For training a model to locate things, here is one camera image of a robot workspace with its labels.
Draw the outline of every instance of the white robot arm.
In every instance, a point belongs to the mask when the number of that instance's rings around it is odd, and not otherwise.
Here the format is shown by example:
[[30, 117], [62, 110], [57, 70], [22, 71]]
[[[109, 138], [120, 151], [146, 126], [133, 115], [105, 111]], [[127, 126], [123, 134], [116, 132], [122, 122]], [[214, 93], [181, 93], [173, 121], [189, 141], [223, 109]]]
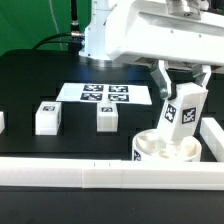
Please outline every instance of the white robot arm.
[[[208, 92], [210, 65], [224, 66], [224, 17], [205, 12], [207, 1], [101, 2], [105, 1], [93, 2], [80, 55], [149, 66], [165, 100], [157, 129], [167, 149], [178, 150], [183, 138], [195, 132]], [[168, 67], [191, 70], [196, 84], [173, 85]]]

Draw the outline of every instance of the white paper sheet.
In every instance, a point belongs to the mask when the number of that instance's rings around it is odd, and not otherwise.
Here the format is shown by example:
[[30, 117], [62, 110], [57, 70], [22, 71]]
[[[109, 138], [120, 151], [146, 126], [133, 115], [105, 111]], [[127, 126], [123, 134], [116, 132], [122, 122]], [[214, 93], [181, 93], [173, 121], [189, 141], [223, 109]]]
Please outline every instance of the white paper sheet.
[[115, 103], [152, 104], [147, 86], [91, 83], [65, 83], [56, 101], [98, 103], [106, 98]]

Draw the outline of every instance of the green backdrop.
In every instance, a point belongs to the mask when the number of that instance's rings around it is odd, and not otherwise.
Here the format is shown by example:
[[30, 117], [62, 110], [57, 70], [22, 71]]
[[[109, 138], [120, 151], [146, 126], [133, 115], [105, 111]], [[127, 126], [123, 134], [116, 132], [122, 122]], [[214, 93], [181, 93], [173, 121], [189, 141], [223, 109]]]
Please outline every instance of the green backdrop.
[[[51, 2], [59, 32], [70, 32], [70, 0]], [[82, 31], [90, 21], [90, 2], [77, 0]], [[49, 0], [0, 0], [0, 33], [0, 55], [12, 49], [31, 49], [42, 39], [56, 34]], [[60, 50], [60, 46], [48, 44], [41, 49]]]

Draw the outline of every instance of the black surface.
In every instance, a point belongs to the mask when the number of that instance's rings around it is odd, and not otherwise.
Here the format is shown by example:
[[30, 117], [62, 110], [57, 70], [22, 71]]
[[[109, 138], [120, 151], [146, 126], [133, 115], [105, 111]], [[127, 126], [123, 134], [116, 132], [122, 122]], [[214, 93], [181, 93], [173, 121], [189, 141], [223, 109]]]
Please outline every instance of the black surface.
[[[0, 156], [129, 159], [139, 131], [155, 128], [162, 108], [158, 88], [144, 67], [99, 69], [65, 52], [11, 51], [0, 58], [0, 109], [6, 130]], [[175, 83], [189, 74], [171, 73]], [[96, 132], [96, 105], [63, 103], [57, 136], [35, 136], [34, 116], [43, 100], [55, 100], [64, 82], [147, 85], [152, 106], [118, 105], [118, 133]], [[223, 127], [222, 75], [213, 75], [203, 116]], [[202, 159], [214, 161], [202, 142]], [[0, 223], [223, 223], [224, 192], [0, 187]]]

